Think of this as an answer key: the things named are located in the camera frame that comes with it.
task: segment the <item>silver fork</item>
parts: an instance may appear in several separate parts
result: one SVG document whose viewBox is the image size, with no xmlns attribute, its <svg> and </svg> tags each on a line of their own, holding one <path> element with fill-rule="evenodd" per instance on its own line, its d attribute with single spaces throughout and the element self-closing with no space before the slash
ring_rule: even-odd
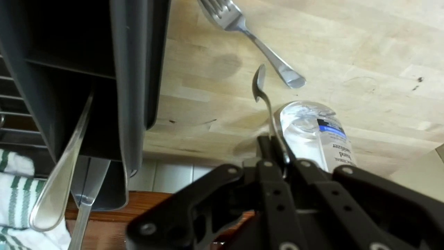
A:
<svg viewBox="0 0 444 250">
<path fill-rule="evenodd" d="M 237 31 L 250 38 L 250 41 L 265 55 L 283 83 L 293 90 L 305 85 L 305 78 L 296 73 L 272 49 L 262 44 L 247 28 L 247 21 L 240 9 L 232 0 L 198 0 L 207 19 L 223 31 Z"/>
</svg>

